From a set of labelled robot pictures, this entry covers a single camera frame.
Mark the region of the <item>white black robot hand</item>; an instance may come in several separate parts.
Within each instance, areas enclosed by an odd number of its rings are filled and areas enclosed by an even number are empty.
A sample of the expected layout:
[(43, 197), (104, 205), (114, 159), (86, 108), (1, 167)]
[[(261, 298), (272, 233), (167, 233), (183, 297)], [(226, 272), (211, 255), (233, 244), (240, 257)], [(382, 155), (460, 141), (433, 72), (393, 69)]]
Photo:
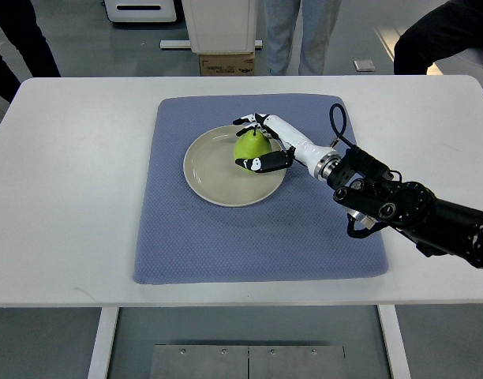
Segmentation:
[(239, 158), (235, 163), (256, 173), (269, 173), (287, 169), (294, 161), (307, 167), (309, 174), (326, 181), (341, 160), (340, 154), (330, 146), (314, 144), (303, 133), (276, 115), (248, 114), (233, 121), (234, 125), (246, 124), (236, 133), (237, 137), (250, 130), (260, 130), (265, 136), (278, 140), (283, 150), (270, 152), (255, 158)]

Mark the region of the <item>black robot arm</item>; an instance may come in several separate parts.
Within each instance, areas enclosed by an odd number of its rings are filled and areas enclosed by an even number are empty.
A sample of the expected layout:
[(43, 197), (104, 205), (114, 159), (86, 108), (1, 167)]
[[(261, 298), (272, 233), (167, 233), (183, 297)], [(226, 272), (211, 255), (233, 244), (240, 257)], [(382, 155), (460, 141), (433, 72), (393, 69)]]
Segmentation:
[(366, 238), (385, 227), (397, 230), (426, 257), (454, 255), (483, 269), (483, 211), (444, 201), (419, 182), (404, 182), (357, 146), (328, 164), (320, 175), (339, 205), (364, 217), (347, 217), (347, 234)]

